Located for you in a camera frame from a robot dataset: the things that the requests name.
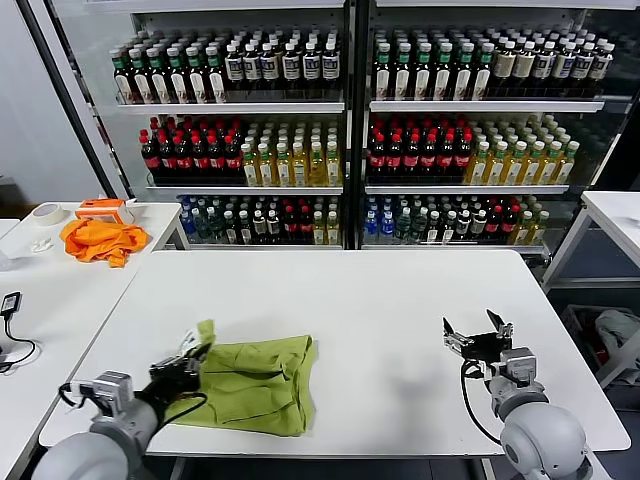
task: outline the orange cloth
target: orange cloth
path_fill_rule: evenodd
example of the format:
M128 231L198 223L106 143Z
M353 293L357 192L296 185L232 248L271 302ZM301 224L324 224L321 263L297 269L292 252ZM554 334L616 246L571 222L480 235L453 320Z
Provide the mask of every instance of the orange cloth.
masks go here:
M99 220L73 220L60 232L65 251L81 262L109 260L110 267L124 267L130 252L138 252L149 235L137 225Z

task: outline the shelf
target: shelf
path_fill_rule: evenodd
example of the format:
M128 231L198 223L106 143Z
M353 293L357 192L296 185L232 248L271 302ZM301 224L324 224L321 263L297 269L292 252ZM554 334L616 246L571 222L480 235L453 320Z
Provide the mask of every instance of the shelf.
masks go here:
M118 105L128 115L342 113L344 102L203 103Z
M592 8L634 10L636 0L542 0L532 4L527 0L376 0L378 7L525 7L525 8Z
M342 8L343 5L344 0L85 0L84 6L89 13L96 14Z
M561 100L485 100L461 101L445 100L373 100L370 104L372 112L564 112L595 113L604 107L604 102L561 101Z
M153 193L173 195L341 195L342 187L225 187L218 185L147 187Z
M513 250L520 255L545 255L546 247L531 245L477 245L469 243L468 245L362 245L362 250L409 250L409 249L430 249L430 250Z
M368 195L557 195L569 190L569 185L367 185Z

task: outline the bottle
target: bottle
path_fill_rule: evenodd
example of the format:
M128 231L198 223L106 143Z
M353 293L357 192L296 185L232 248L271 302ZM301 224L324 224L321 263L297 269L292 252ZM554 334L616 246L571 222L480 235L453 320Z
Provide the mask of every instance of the bottle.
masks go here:
M467 98L469 80L471 79L471 59L473 58L473 43L464 43L460 51L456 71L456 81L453 87L453 99L464 100Z
M534 185L549 185L551 182L551 175L558 166L560 161L560 149L562 144L558 141L553 141L549 145L547 154L542 158L538 173L533 178Z
M529 228L529 234L525 239L525 244L542 245L542 237L544 237L544 232L545 232L548 220L549 220L549 212L547 212L546 210L542 210L538 214L536 223L531 228Z
M433 99L436 101L444 100L447 97L449 74L451 73L451 67L449 66L449 62L451 61L451 50L452 45L448 42L444 42L440 45L438 64L435 68L435 84L433 91Z
M413 71L413 99L426 100L429 93L429 74L431 73L431 44L420 43L418 47L418 58Z
M478 213L473 216L473 220L471 221L471 225L469 226L471 240L477 241L483 237L484 227L486 224L487 212L486 210L480 209L478 210Z
M485 185L498 185L500 183L500 174L504 168L507 147L507 142L502 140L498 141L494 146L495 152L489 157L482 177Z
M522 213L522 221L518 223L516 228L509 235L509 244L511 245L525 245L527 236L529 235L529 229L532 227L533 214L527 210Z
M478 144L478 150L473 154L466 170L464 177L464 183L466 185L482 185L482 178L487 166L488 151L489 142L480 142Z

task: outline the green cloth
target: green cloth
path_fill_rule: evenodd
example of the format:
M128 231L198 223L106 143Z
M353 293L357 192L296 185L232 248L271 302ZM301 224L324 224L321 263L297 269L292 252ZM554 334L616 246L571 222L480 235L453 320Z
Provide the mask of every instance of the green cloth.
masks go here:
M214 338L213 328L198 328L201 337ZM207 403L176 423L280 436L306 432L313 415L309 394L312 344L307 335L213 345L200 367L200 391L207 395ZM170 406L166 418L200 401L179 400Z

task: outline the table leg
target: table leg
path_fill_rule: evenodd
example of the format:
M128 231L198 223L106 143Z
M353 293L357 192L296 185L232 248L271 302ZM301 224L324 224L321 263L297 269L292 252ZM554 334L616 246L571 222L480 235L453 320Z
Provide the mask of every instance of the table leg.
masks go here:
M589 228L589 225L591 225L591 217L589 217L589 213L585 207L578 214L576 221L573 222L569 233L567 233L558 252L554 255L551 265L549 265L549 268L547 268L542 276L542 290L544 290L545 293L548 293L549 290L553 288L553 281L562 272L567 261Z

